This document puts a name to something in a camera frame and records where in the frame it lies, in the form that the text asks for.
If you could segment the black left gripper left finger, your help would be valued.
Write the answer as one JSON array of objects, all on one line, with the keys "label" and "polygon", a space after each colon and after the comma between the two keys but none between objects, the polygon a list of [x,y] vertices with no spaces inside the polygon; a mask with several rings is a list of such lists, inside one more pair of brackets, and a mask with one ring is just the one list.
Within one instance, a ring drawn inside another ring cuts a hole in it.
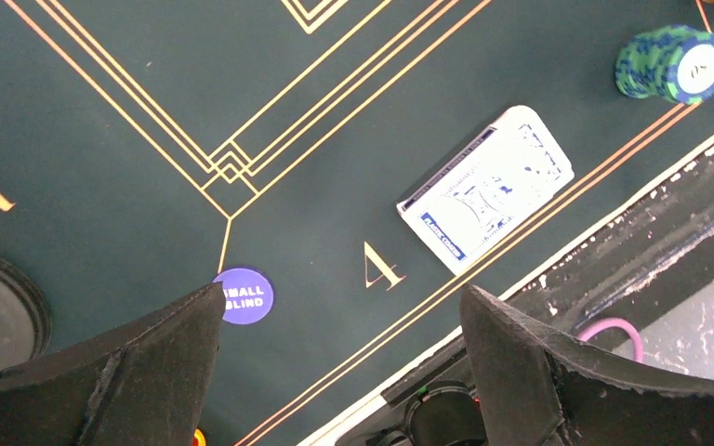
[{"label": "black left gripper left finger", "polygon": [[218,353],[217,284],[0,372],[0,445],[189,445]]}]

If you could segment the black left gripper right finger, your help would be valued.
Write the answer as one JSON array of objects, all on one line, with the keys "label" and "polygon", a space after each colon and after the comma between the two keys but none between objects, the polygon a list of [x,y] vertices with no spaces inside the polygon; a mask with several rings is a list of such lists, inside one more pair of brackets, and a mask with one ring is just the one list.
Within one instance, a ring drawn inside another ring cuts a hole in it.
[{"label": "black left gripper right finger", "polygon": [[460,326],[491,445],[714,445],[714,380],[627,360],[476,286]]}]

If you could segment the purple small blind button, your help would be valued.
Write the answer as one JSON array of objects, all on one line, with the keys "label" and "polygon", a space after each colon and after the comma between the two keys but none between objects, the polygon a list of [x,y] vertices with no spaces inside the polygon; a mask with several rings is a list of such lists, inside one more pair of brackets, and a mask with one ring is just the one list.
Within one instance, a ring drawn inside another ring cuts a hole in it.
[{"label": "purple small blind button", "polygon": [[269,277],[248,266],[226,268],[214,279],[225,297],[222,320],[235,325],[250,325],[264,319],[272,310],[275,291]]}]

